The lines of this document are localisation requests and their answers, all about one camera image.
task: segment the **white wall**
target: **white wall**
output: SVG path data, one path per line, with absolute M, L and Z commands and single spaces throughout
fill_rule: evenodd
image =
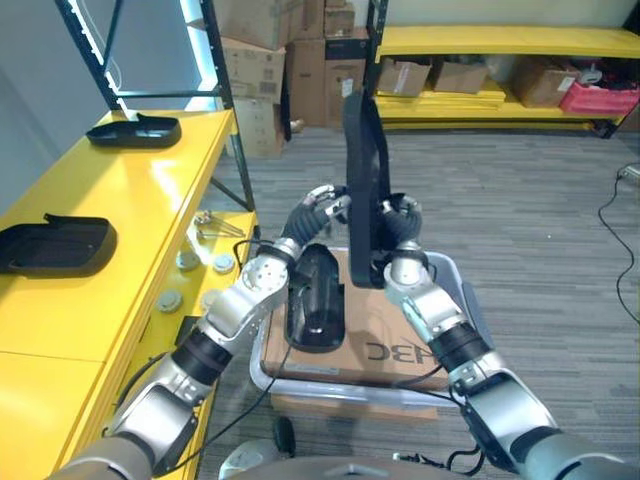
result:
M 113 0 L 86 4 L 106 37 Z M 200 82 L 178 0 L 126 1 L 117 38 L 123 89 Z M 0 214 L 106 110 L 53 0 L 0 1 Z
M 368 0 L 351 0 L 356 23 Z M 387 25 L 519 24 L 619 27 L 636 0 L 389 0 Z

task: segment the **cardboard box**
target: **cardboard box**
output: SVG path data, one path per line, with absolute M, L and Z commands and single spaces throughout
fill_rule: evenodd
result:
M 399 62 L 385 58 L 378 79 L 378 91 L 384 95 L 417 97 L 422 92 L 431 65 Z
M 330 7 L 324 10 L 324 36 L 350 37 L 356 20 L 353 3 L 346 2 L 343 7 Z
M 355 60 L 367 58 L 369 53 L 369 35 L 364 27 L 353 29 L 353 35 L 346 38 L 328 38 L 326 41 L 325 59 Z
M 324 39 L 296 40 L 287 48 L 291 119 L 315 127 L 326 124 L 324 53 Z
M 342 126 L 344 99 L 362 88 L 364 65 L 365 61 L 361 59 L 325 61 L 324 91 L 327 126 Z
M 423 375 L 435 367 L 427 347 L 391 305 L 382 290 L 366 290 L 352 285 L 345 250 L 333 250 L 345 286 L 346 332 L 342 345 L 329 353 L 304 353 L 291 349 L 281 376 L 310 381 L 389 386 L 398 380 Z M 271 315 L 263 345 L 262 369 L 274 375 L 288 344 L 284 336 L 286 306 Z M 446 372 L 438 372 L 416 384 L 418 389 L 444 389 Z
M 324 38 L 324 0 L 304 0 L 302 30 L 296 40 Z
M 525 107 L 557 107 L 579 76 L 578 69 L 560 58 L 521 57 L 511 75 L 511 91 Z
M 284 133 L 279 107 L 247 98 L 234 99 L 233 103 L 245 154 L 256 157 L 280 155 Z
M 433 67 L 436 92 L 478 93 L 484 85 L 489 69 L 483 64 L 465 65 L 437 61 Z
M 299 398 L 289 395 L 271 395 L 273 408 L 284 414 L 315 414 L 331 417 L 367 418 L 369 420 L 388 420 L 394 423 L 415 424 L 416 421 L 438 419 L 433 407 L 402 408 L 382 405 L 362 405 L 339 400 Z
M 278 50 L 303 26 L 304 0 L 213 0 L 223 37 Z
M 222 49 L 234 97 L 280 103 L 284 48 L 267 50 L 223 37 Z

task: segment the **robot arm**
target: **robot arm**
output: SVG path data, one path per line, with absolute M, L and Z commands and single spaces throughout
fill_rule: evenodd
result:
M 319 201 L 333 202 L 317 209 Z M 320 187 L 296 207 L 273 246 L 225 290 L 185 342 L 167 354 L 121 405 L 105 438 L 55 480 L 147 480 L 175 465 L 196 427 L 193 408 L 211 392 L 259 322 L 286 298 L 288 269 L 303 246 L 349 205 L 342 189 Z M 529 480 L 638 478 L 638 469 L 561 431 L 546 407 L 492 350 L 451 297 L 431 281 L 417 238 L 420 214 L 408 197 L 383 202 L 397 248 L 384 268 L 385 293 L 449 373 L 461 413 L 489 460 Z
M 402 309 L 448 372 L 452 389 L 466 400 L 461 413 L 491 463 L 530 480 L 638 478 L 636 467 L 560 430 L 460 307 L 431 281 L 411 227 L 416 223 L 415 203 L 405 198 L 404 214 L 389 205 L 383 208 L 387 228 L 399 242 L 384 270 L 386 296 Z
M 348 206 L 344 188 L 332 185 L 305 196 L 282 237 L 260 247 L 185 341 L 117 409 L 105 437 L 51 478 L 147 480 L 176 465 L 197 426 L 194 407 L 211 393 L 233 355 L 247 348 L 262 319 L 284 303 L 288 270 L 305 244 Z

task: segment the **white cable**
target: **white cable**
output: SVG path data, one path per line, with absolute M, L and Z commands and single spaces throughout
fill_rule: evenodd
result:
M 102 44 L 102 48 L 103 49 L 107 48 L 107 43 L 104 41 L 104 38 L 100 33 L 100 30 L 98 29 L 96 23 L 93 21 L 93 17 L 89 13 L 89 9 L 87 8 L 87 4 L 85 3 L 85 0 L 79 0 L 79 3 L 80 3 L 80 6 L 82 7 L 82 10 L 84 10 L 84 15 L 86 15 L 87 19 L 89 20 L 89 24 L 91 24 L 91 28 L 93 32 L 95 33 L 96 37 Z M 109 59 L 107 60 L 107 68 L 105 69 L 105 71 L 108 71 L 109 63 L 113 63 L 113 68 L 115 69 L 115 72 L 117 72 L 118 81 L 115 82 L 114 80 L 114 83 L 115 83 L 116 90 L 120 90 L 120 87 L 122 87 L 122 70 L 120 70 L 120 66 L 118 65 L 118 63 L 115 60 L 113 60 L 111 56 L 109 56 Z

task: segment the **gray carpet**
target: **gray carpet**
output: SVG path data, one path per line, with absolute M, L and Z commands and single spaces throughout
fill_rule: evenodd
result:
M 558 422 L 626 460 L 638 462 L 638 327 L 618 304 L 615 279 L 628 264 L 599 224 L 597 208 L 612 193 L 615 170 L 638 161 L 638 136 L 612 140 L 573 134 L 427 132 L 388 135 L 395 191 L 423 206 L 422 245 L 451 256 L 476 290 L 496 346 L 546 402 Z M 292 205 L 322 183 L 345 177 L 339 132 L 307 129 L 282 158 L 249 159 L 263 238 L 274 238 Z M 216 176 L 240 191 L 235 164 Z M 637 189 L 620 185 L 605 215 L 638 251 Z M 209 191 L 208 208 L 233 208 Z M 346 245 L 344 231 L 326 240 Z M 623 294 L 638 307 L 638 269 Z M 222 377 L 209 434 L 257 396 L 248 354 Z M 436 422 L 389 422 L 292 416 L 300 455 L 389 457 L 420 452 L 443 461 L 473 441 L 463 420 L 440 409 Z M 200 479 L 217 478 L 241 442 L 270 438 L 275 413 L 265 401 L 205 454 Z M 460 469 L 472 460 L 460 462 Z M 485 466 L 476 478 L 514 478 Z

